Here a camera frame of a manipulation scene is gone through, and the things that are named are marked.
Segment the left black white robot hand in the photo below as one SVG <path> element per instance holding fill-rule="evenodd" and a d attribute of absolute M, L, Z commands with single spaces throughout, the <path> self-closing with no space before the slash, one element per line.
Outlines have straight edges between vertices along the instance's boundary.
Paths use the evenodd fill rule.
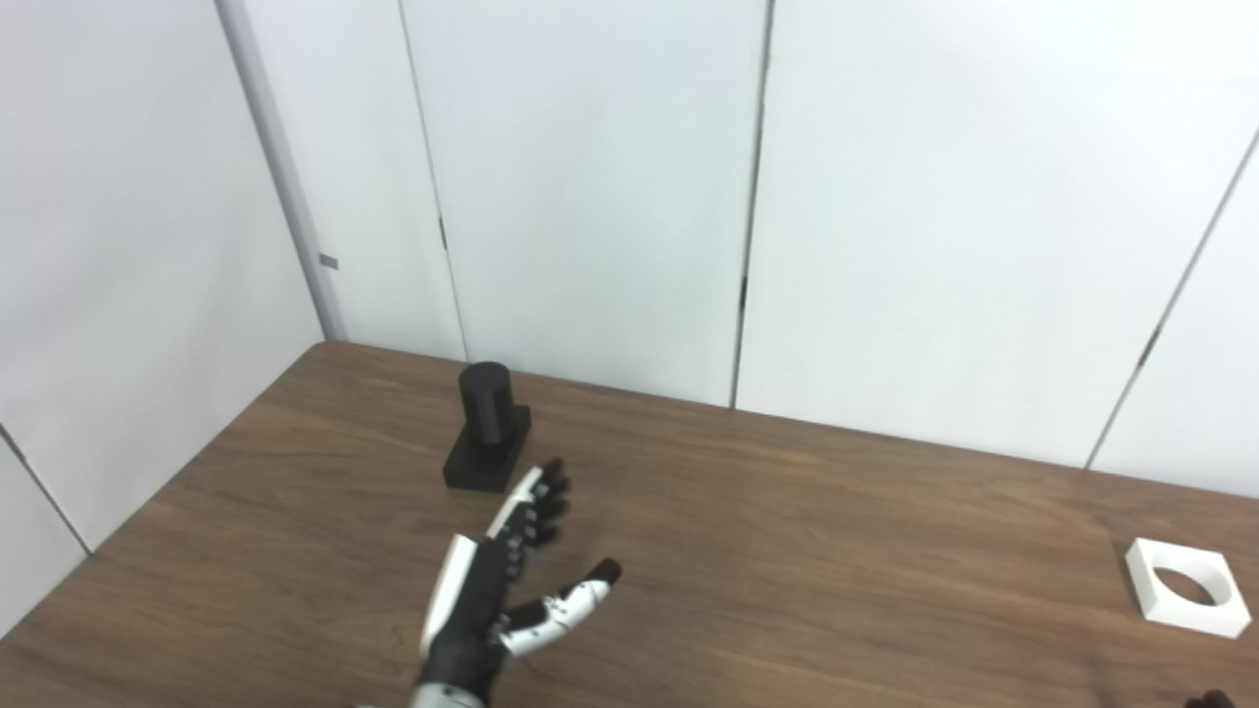
<path fill-rule="evenodd" d="M 562 590 L 507 603 L 533 556 L 562 532 L 569 488 L 562 459 L 534 466 L 483 537 L 452 537 L 424 619 L 410 707 L 488 707 L 509 659 L 567 636 L 611 596 L 624 569 L 603 559 Z"/>

